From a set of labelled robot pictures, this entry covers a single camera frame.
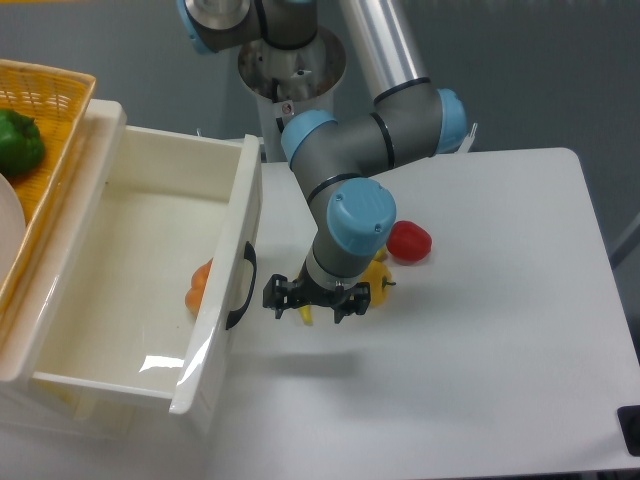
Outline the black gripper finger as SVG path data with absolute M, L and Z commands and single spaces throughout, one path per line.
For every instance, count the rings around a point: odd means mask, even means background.
M 299 283 L 281 274 L 273 274 L 263 289 L 262 306 L 280 319 L 286 310 L 300 307 Z
M 347 316 L 364 315 L 370 302 L 371 292 L 368 282 L 359 282 L 350 289 L 338 286 L 334 291 L 332 301 L 334 323 L 340 324 Z

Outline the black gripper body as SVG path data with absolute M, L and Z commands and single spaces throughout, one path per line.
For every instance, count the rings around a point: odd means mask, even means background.
M 339 307 L 347 301 L 354 289 L 354 287 L 346 288 L 341 284 L 325 288 L 317 284 L 307 272 L 301 272 L 294 283 L 295 288 L 292 293 L 294 308 L 306 305 Z

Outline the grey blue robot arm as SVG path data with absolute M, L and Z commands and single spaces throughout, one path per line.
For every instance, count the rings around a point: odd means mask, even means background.
M 300 273 L 272 276 L 264 306 L 281 315 L 317 305 L 336 320 L 364 314 L 372 286 L 363 275 L 396 218 L 376 176 L 452 152 L 467 133 L 458 96 L 432 84 L 403 6 L 340 5 L 373 102 L 371 113 L 347 123 L 332 112 L 346 53 L 320 26 L 315 2 L 181 1 L 177 9 L 198 52 L 238 49 L 267 157 L 289 165 L 317 226 Z

